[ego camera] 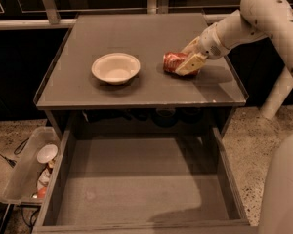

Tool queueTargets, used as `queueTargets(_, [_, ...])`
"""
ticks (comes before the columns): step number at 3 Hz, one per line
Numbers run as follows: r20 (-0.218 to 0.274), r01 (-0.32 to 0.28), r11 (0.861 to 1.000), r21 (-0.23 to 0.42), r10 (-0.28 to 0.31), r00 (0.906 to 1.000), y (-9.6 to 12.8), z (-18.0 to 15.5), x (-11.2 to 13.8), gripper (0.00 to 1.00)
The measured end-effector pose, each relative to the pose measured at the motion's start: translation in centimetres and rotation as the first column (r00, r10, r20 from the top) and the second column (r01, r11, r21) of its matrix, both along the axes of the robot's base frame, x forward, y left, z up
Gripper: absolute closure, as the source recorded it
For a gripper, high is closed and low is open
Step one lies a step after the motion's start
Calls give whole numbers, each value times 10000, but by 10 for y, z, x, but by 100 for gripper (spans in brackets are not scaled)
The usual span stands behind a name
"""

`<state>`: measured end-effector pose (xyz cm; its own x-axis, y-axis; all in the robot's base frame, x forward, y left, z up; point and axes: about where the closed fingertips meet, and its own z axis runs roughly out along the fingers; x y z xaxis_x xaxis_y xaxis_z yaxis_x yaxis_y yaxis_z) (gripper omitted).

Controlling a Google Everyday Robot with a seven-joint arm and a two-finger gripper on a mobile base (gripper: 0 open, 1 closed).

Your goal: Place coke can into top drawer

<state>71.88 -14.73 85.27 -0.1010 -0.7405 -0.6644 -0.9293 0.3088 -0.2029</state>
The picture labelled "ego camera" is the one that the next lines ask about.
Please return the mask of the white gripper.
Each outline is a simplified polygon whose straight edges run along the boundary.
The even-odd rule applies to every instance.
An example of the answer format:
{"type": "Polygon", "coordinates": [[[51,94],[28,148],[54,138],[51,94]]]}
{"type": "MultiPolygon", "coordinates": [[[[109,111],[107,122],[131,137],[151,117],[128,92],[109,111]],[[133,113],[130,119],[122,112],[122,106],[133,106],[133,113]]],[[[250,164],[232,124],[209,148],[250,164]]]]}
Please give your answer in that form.
{"type": "Polygon", "coordinates": [[[189,75],[202,68],[207,58],[219,59],[230,52],[230,49],[222,43],[218,29],[219,23],[213,23],[182,49],[182,53],[194,54],[177,67],[176,74],[189,75]]]}

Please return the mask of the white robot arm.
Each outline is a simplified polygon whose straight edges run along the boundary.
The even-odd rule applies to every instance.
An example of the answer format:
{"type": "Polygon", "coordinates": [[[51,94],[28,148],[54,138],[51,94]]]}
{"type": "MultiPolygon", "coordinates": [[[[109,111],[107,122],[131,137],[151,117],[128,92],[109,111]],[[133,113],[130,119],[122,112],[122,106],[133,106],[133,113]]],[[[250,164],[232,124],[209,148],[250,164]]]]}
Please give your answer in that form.
{"type": "MultiPolygon", "coordinates": [[[[183,51],[218,59],[234,47],[268,37],[293,77],[293,13],[286,0],[241,0],[240,9],[205,29],[183,51]]],[[[293,234],[293,134],[268,168],[258,234],[293,234]]]]}

